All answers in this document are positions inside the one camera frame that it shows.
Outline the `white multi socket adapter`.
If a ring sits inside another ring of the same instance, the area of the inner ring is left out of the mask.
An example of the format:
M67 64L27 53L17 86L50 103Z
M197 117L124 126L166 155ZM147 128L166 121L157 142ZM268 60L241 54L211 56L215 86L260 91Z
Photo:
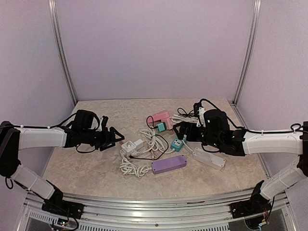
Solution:
M130 157L137 150L137 145L132 141L127 141L121 145L120 155Z

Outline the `white usb charger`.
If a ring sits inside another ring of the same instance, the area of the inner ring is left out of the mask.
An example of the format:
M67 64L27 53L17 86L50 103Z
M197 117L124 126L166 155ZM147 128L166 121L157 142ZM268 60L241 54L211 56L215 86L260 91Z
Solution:
M135 142L132 142L132 145L131 145L133 150L139 150L143 146L144 146L144 144L143 144L143 140L142 139L138 139Z

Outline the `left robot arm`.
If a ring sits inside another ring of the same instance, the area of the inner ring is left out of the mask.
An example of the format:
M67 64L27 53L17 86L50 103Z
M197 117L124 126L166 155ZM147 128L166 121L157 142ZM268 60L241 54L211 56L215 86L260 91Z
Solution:
M99 118L94 112L77 110L54 126L0 125L0 174L42 198L57 214L67 210L63 193L56 186L21 164L20 150L42 147L78 148L82 144L104 151L124 140L114 127L106 126L107 116Z

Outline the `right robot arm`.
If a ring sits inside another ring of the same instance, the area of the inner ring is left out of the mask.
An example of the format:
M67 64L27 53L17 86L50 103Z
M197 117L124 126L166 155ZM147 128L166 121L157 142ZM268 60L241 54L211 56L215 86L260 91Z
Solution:
M229 118L219 109L197 114L197 123L182 121L173 126L179 139L197 141L216 148L220 153L246 156L261 153L287 153L299 156L271 178L258 183L246 203L255 214L275 195L308 177L308 124L293 124L287 130L255 131L245 128L231 130Z

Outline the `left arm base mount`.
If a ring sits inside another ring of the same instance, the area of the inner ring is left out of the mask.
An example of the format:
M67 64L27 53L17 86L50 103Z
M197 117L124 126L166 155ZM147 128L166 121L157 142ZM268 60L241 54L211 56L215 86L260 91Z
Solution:
M41 209L67 218L81 219L84 205L81 203L66 201L62 198L51 198L49 200L44 200Z

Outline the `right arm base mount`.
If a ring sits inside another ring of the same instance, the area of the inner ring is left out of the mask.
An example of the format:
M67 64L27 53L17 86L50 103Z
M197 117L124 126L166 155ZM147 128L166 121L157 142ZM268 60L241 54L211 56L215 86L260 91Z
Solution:
M271 204L267 200L249 199L231 203L230 209L232 218L242 218L270 210Z

